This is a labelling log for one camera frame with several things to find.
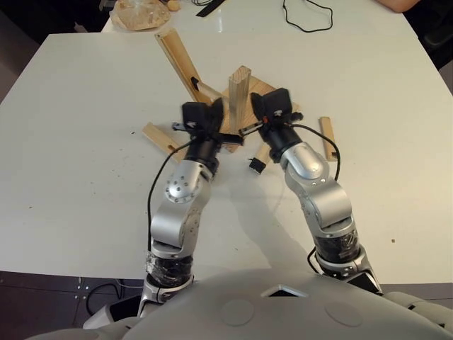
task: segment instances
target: person's arm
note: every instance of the person's arm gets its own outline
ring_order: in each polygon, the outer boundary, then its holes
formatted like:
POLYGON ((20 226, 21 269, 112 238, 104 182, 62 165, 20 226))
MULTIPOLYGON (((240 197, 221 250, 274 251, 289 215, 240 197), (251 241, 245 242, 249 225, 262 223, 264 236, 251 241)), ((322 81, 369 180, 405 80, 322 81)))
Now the person's arm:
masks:
POLYGON ((377 0, 395 12, 402 13, 414 7, 420 0, 377 0))

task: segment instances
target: black wire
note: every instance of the black wire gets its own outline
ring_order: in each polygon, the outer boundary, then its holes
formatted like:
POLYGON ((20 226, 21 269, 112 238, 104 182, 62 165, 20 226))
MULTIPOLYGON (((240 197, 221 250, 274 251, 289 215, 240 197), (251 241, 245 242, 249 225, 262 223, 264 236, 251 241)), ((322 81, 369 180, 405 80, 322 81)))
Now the black wire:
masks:
POLYGON ((91 290, 91 292, 89 292, 88 295, 86 296, 86 303, 85 303, 86 311, 88 312, 88 314, 90 314, 90 316, 93 316, 93 315, 94 315, 93 311, 91 311, 90 306, 88 305, 88 303, 89 303, 89 301, 90 301, 90 298, 91 298, 92 294, 94 294, 96 291, 98 291, 98 290, 100 290, 101 288, 104 288, 104 287, 114 287, 117 298, 118 298, 119 300, 121 299, 121 294, 120 294, 120 292, 118 291, 117 286, 114 285, 113 283, 105 283, 105 284, 103 284, 103 285, 99 285, 99 286, 96 287, 96 288, 93 288, 93 289, 91 290))
POLYGON ((206 6, 208 5, 212 0, 192 0, 192 4, 196 6, 206 6))
POLYGON ((305 29, 303 29, 302 27, 300 27, 296 23, 293 23, 293 22, 288 20, 288 9, 286 7, 286 0, 283 0, 283 10, 285 11, 285 20, 286 20, 286 22, 289 23, 291 26, 297 27, 298 29, 300 29, 302 32, 305 32, 305 33, 321 32, 322 30, 330 30, 333 27, 333 9, 331 9, 330 7, 325 7, 325 6, 318 5, 316 2, 313 2, 312 0, 306 0, 306 1, 309 2, 310 4, 318 6, 320 9, 327 9, 328 11, 330 11, 331 12, 331 25, 329 27, 327 27, 327 28, 317 28, 316 30, 305 30, 305 29))
POLYGON ((317 274, 319 274, 318 270, 313 266, 311 262, 311 257, 313 256, 314 252, 316 251, 316 247, 313 247, 313 249, 309 252, 309 254, 306 256, 306 261, 309 263, 311 269, 317 274))
POLYGON ((293 124, 291 126, 294 128, 302 128, 302 129, 308 130, 308 131, 314 133, 316 136, 321 137, 323 140, 327 141, 330 145, 333 146, 333 148, 335 149, 335 152, 337 154, 337 171, 335 172, 335 180, 337 181, 338 177, 340 176, 341 157, 340 157, 340 150, 337 147, 337 145, 335 144, 335 142, 333 140, 331 140, 330 138, 326 137, 325 135, 323 135, 322 133, 320 133, 320 132, 316 131, 315 129, 312 129, 311 127, 308 127, 306 125, 293 124))
POLYGON ((157 173, 156 177, 154 178, 153 185, 151 186, 151 189, 149 190, 148 194, 148 201, 147 201, 147 214, 148 214, 148 251, 151 251, 151 195, 153 194, 154 187, 156 186, 157 180, 159 179, 159 176, 161 175, 162 171, 164 170, 165 165, 169 161, 169 159, 178 151, 181 151, 185 147, 188 147, 193 140, 185 143, 184 145, 181 145, 180 147, 177 147, 174 149, 168 156, 165 158, 165 161, 162 163, 161 168, 159 169, 159 172, 157 173))

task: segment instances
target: black strap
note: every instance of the black strap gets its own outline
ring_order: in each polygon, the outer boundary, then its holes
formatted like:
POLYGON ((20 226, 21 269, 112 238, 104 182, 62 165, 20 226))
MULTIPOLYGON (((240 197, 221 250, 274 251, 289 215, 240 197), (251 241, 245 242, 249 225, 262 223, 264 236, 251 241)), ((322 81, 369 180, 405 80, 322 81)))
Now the black strap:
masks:
POLYGON ((215 10, 217 7, 222 5, 222 3, 225 0, 212 0, 211 2, 208 3, 206 7, 204 7, 200 12, 197 13, 197 16, 200 16, 204 18, 208 14, 210 14, 213 10, 215 10))

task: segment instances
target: plastic bag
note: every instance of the plastic bag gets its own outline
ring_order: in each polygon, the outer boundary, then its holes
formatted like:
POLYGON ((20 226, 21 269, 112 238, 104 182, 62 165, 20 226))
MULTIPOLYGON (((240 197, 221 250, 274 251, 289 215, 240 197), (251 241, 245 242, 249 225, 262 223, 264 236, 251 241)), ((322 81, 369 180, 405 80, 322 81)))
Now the plastic bag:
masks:
POLYGON ((126 30, 146 30, 167 22, 170 11, 159 0, 118 0, 110 17, 115 25, 126 30))

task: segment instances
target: wooden board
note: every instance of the wooden board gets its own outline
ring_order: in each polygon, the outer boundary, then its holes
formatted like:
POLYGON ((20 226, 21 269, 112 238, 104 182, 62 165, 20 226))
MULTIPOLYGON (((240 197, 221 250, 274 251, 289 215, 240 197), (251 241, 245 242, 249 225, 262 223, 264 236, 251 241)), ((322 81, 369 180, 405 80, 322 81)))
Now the wooden board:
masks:
MULTIPOLYGON (((255 115, 253 114, 252 103, 250 101, 250 94, 252 92, 255 92, 262 96, 262 95, 268 94, 269 92, 274 91, 275 89, 276 89, 275 87, 256 78, 255 76, 250 77, 250 82, 248 85, 248 96, 247 96, 247 102, 246 102, 246 112, 244 113, 241 128, 244 128, 257 121, 255 115)), ((226 97, 229 97, 229 90, 226 89, 225 91, 222 92, 222 94, 226 97)), ((300 105, 293 102, 292 111, 295 112, 298 110, 300 110, 300 105)), ((220 129, 220 131, 224 132, 224 133, 229 133, 229 112, 227 112, 227 110, 225 110, 224 122, 222 124, 222 128, 220 129)))
MULTIPOLYGON (((321 117, 319 118, 319 125, 321 126, 321 133, 325 135, 328 139, 335 142, 335 138, 333 136, 333 128, 331 119, 329 117, 321 117)), ((337 154, 335 149, 333 148, 332 144, 323 140, 324 150, 326 152, 326 158, 329 162, 334 162, 337 160, 337 154)))
POLYGON ((229 127, 232 134, 237 134, 239 129, 242 128, 250 76, 251 70, 248 67, 241 66, 228 79, 229 127))
POLYGON ((158 33, 155 36, 192 99, 194 101, 211 104, 211 100, 208 97, 193 88, 191 82, 192 77, 195 77, 200 81, 201 78, 198 75, 195 66, 193 66, 192 60, 190 59, 178 32, 172 28, 165 32, 158 33))
MULTIPOLYGON (((180 147, 177 142, 172 140, 168 135, 166 135, 152 123, 148 123, 145 127, 143 127, 142 132, 149 140, 157 145, 159 149, 165 152, 165 154, 170 154, 170 152, 180 147)), ((174 158, 179 163, 184 159, 184 156, 185 150, 181 150, 179 152, 176 152, 172 158, 174 158)))

